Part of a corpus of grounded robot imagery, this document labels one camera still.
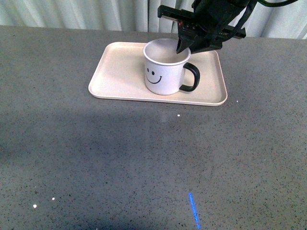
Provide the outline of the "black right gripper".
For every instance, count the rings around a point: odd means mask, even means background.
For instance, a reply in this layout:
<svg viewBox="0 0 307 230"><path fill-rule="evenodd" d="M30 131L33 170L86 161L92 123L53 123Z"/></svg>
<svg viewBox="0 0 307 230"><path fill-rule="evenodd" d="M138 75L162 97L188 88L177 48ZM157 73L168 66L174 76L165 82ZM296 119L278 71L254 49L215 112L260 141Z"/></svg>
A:
<svg viewBox="0 0 307 230"><path fill-rule="evenodd" d="M213 39L246 36L245 29L229 25L245 9L245 0L195 0L191 7L193 11L160 5L157 10L159 18L177 22L177 54L187 48L192 54L219 50L222 42Z"/></svg>

